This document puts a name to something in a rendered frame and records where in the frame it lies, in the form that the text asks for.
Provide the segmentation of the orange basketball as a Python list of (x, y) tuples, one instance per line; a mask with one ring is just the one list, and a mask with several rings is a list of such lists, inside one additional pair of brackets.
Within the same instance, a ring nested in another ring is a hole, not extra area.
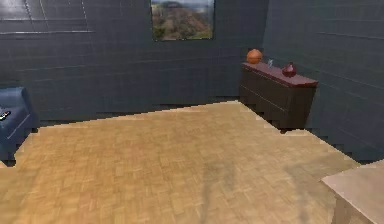
[(250, 64), (258, 64), (263, 57), (263, 54), (258, 49), (252, 49), (247, 53), (246, 60)]

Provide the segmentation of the framed landscape picture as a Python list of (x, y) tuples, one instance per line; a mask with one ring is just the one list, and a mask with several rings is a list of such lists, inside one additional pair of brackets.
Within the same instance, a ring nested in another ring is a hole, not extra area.
[(154, 41), (210, 40), (215, 0), (150, 0)]

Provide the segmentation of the dark brown chest of drawers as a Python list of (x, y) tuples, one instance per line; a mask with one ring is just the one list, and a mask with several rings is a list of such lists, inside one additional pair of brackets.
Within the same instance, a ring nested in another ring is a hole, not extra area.
[(243, 63), (239, 101), (285, 133), (305, 128), (317, 85), (301, 75), (286, 77), (265, 63)]

